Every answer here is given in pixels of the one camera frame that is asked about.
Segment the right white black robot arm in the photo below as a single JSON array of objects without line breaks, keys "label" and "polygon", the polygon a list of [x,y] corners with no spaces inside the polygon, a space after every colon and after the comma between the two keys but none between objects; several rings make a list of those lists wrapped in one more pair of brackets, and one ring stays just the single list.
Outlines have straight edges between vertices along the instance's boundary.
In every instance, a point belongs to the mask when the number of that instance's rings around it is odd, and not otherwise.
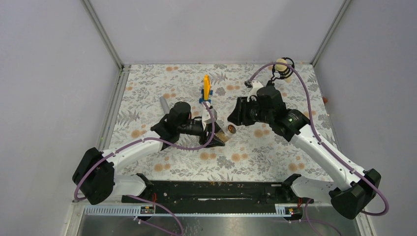
[{"label": "right white black robot arm", "polygon": [[274,87],[262,87],[255,95],[238,97],[228,121],[236,126],[268,124],[276,135],[308,154],[331,177],[331,181],[322,181],[293,174],[282,189],[284,200],[293,203],[300,197],[311,198],[331,204],[347,219],[355,219],[375,198],[380,173],[357,165],[313,131],[310,119],[296,109],[288,109]]}]

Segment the grey handheld microphone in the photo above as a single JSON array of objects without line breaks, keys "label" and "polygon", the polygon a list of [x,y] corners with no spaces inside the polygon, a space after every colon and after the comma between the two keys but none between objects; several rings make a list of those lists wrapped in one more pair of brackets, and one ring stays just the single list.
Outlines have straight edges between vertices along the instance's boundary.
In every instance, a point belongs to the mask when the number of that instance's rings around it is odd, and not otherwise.
[{"label": "grey handheld microphone", "polygon": [[168,114],[170,111],[170,107],[167,103],[167,100],[164,96],[159,97],[160,105],[164,114]]}]

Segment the cream foam studio microphone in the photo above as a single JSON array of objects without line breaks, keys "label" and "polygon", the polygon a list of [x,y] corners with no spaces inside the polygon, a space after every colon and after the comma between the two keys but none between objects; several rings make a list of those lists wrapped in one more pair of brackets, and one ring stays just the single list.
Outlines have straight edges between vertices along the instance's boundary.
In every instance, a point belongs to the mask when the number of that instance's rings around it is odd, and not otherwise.
[{"label": "cream foam studio microphone", "polygon": [[277,59],[276,62],[279,62],[279,64],[273,65],[271,80],[274,82],[275,80],[285,80],[290,78],[293,71],[288,66],[295,68],[294,61],[291,58],[283,57]]}]

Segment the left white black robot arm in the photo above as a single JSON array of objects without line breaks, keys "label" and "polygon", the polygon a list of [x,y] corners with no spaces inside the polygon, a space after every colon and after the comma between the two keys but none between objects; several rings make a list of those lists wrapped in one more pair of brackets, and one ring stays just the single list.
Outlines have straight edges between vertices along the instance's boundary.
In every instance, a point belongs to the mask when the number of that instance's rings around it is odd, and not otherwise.
[{"label": "left white black robot arm", "polygon": [[169,147],[187,151],[223,147],[225,143],[216,136],[220,130],[216,110],[208,101],[201,105],[201,116],[192,117],[191,106],[177,102],[139,138],[102,151],[95,147],[88,149],[72,176],[76,184],[74,199],[96,205],[109,196],[133,195],[140,202],[147,202],[152,197],[152,188],[140,174],[119,175],[125,167]]}]

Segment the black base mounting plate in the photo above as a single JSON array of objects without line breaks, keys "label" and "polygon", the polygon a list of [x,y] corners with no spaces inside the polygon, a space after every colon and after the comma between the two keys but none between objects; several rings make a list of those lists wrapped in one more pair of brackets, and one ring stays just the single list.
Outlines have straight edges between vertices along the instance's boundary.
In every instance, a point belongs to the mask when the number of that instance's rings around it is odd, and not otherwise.
[{"label": "black base mounting plate", "polygon": [[289,206],[300,210],[307,202],[289,187],[289,182],[224,182],[148,180],[138,199],[122,196],[122,203],[155,200],[175,214],[268,214]]}]

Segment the blue yellow toy block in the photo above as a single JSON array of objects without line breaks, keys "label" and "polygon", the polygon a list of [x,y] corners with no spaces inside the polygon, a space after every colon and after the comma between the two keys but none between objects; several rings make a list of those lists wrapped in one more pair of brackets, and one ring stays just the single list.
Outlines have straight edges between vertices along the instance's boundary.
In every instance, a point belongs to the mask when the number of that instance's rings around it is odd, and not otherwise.
[{"label": "blue yellow toy block", "polygon": [[212,96],[211,82],[209,75],[205,75],[203,79],[203,88],[201,89],[201,97],[199,98],[199,103],[209,102],[211,103],[210,97]]}]

